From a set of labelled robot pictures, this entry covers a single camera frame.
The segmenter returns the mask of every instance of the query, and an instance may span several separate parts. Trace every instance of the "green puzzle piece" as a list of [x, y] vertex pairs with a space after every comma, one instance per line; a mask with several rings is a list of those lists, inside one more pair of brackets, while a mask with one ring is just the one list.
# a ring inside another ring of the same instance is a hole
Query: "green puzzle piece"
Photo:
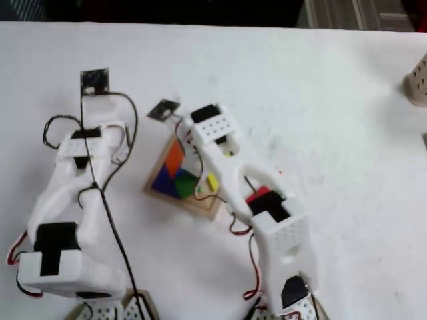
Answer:
[[188, 198], [194, 193], [198, 178], [183, 170], [175, 179], [175, 187], [181, 199]]

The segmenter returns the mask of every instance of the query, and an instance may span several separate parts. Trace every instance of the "white table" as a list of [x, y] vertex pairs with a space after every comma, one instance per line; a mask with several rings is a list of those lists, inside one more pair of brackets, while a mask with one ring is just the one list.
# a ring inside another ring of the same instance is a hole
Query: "white table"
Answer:
[[[44, 123], [78, 114], [81, 70], [109, 67], [141, 127], [107, 196], [162, 319], [239, 319], [254, 285], [248, 239], [228, 233], [224, 212], [210, 222], [141, 192], [170, 136], [142, 118], [162, 98], [187, 110], [227, 105], [284, 172], [310, 213], [318, 298], [331, 318], [423, 319], [427, 110], [399, 86], [426, 48], [415, 33], [1, 23], [1, 252], [52, 173]], [[60, 319], [75, 305], [28, 299], [14, 276], [1, 269], [2, 319]]]

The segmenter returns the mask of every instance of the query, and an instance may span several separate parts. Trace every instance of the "orange puzzle piece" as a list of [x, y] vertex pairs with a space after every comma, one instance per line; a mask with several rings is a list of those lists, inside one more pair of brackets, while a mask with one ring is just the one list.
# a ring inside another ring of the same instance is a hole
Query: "orange puzzle piece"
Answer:
[[175, 140], [165, 160], [165, 165], [172, 179], [176, 178], [176, 174], [182, 164], [183, 156], [181, 146], [178, 140]]

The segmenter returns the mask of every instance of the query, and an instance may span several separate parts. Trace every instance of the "white robot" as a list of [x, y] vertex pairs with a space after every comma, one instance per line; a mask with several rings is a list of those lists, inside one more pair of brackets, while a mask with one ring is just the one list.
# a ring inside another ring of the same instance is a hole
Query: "white robot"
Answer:
[[[92, 170], [102, 186], [127, 157], [129, 139], [126, 123], [118, 120], [120, 110], [109, 97], [97, 96], [98, 89], [82, 84], [83, 96], [85, 90], [90, 91], [85, 101], [86, 129], [69, 132], [59, 146], [53, 176], [27, 226], [34, 252], [20, 256], [19, 283], [84, 301], [117, 301], [125, 295], [127, 274], [93, 250], [99, 245], [97, 222], [105, 213], [101, 193], [90, 187]], [[177, 105], [169, 110], [156, 108], [149, 117], [165, 121], [174, 115]], [[208, 105], [179, 118], [175, 133], [185, 152], [183, 166], [200, 175], [200, 181], [213, 173], [220, 183], [221, 198], [238, 220], [254, 230], [262, 283], [253, 296], [262, 292], [262, 301], [276, 316], [301, 312], [301, 301], [307, 301], [317, 287], [308, 216], [226, 108]], [[243, 176], [270, 191], [246, 203], [240, 192]], [[81, 218], [64, 218], [77, 200], [83, 208]]]
[[[254, 230], [260, 291], [270, 312], [280, 316], [298, 311], [298, 303], [317, 289], [316, 256], [308, 216], [283, 186], [279, 172], [260, 157], [224, 106], [208, 105], [190, 113], [179, 120], [175, 132], [185, 152], [183, 167], [200, 181], [213, 173], [221, 198]], [[270, 192], [246, 203], [240, 182], [244, 177]]]

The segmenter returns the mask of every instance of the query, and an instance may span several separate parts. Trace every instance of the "blue puzzle piece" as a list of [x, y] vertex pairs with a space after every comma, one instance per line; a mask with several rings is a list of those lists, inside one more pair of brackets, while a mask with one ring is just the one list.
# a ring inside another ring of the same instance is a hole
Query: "blue puzzle piece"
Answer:
[[181, 199], [179, 193], [175, 187], [175, 181], [169, 175], [166, 165], [163, 165], [157, 174], [153, 184], [151, 185], [153, 190], [160, 193], [164, 193], [176, 199]]

